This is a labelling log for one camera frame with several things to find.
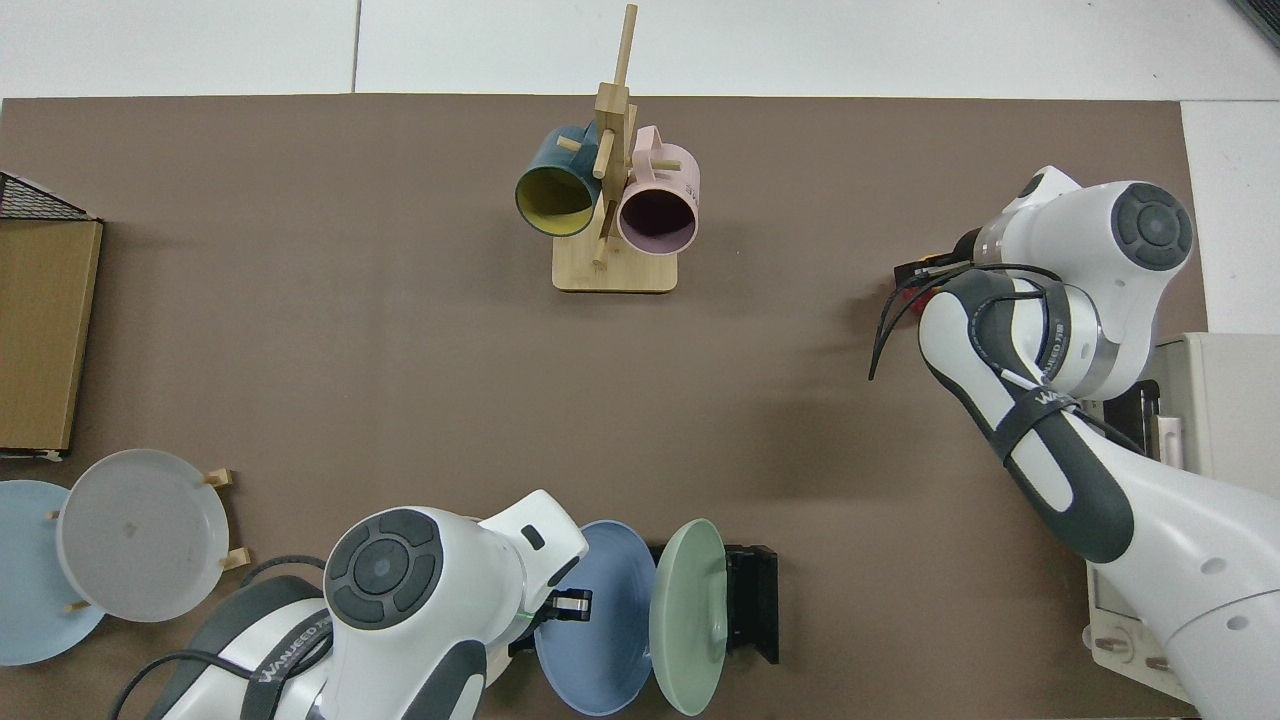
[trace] gray plate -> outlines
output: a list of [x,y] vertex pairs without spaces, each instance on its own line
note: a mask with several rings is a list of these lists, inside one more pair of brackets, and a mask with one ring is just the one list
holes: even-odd
[[58,559],[84,600],[140,623],[200,605],[227,556],[227,512],[204,474],[157,450],[125,450],[81,475],[58,521]]

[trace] dark teal mug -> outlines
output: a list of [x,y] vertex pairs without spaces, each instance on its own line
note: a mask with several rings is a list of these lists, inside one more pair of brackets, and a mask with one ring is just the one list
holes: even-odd
[[600,146],[595,122],[553,129],[516,183],[520,217],[538,232],[577,234],[591,223],[600,181],[591,176]]

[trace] brown table mat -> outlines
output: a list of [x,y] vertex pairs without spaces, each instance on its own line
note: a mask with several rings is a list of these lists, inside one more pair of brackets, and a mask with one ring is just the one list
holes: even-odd
[[[1093,664],[1083,562],[932,380],[914,323],[865,379],[891,268],[1041,165],[1189,204],[1178,105],[636,101],[703,172],[667,296],[557,292],[549,240],[515,211],[534,147],[588,97],[5,101],[0,165],[108,228],[73,455],[0,479],[69,486],[138,446],[230,466],[260,559],[325,555],[383,507],[489,515],[538,487],[650,542],[707,516],[782,577],[782,665],[735,653],[707,717],[1188,712]],[[1198,259],[1161,329],[1204,329]],[[212,605],[109,618],[0,670],[0,716],[101,717]],[[576,714],[522,657],[480,716]],[[653,682],[622,715],[677,716]]]

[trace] sage green plate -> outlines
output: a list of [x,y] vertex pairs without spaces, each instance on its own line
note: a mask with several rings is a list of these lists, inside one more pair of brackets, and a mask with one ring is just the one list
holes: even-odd
[[710,520],[691,520],[658,561],[649,606],[649,648],[662,694],[694,716],[707,710],[728,643],[724,542]]

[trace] wire basket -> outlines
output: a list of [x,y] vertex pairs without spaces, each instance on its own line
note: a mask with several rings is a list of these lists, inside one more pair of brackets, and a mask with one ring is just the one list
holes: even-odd
[[92,220],[70,202],[22,178],[0,173],[0,220]]

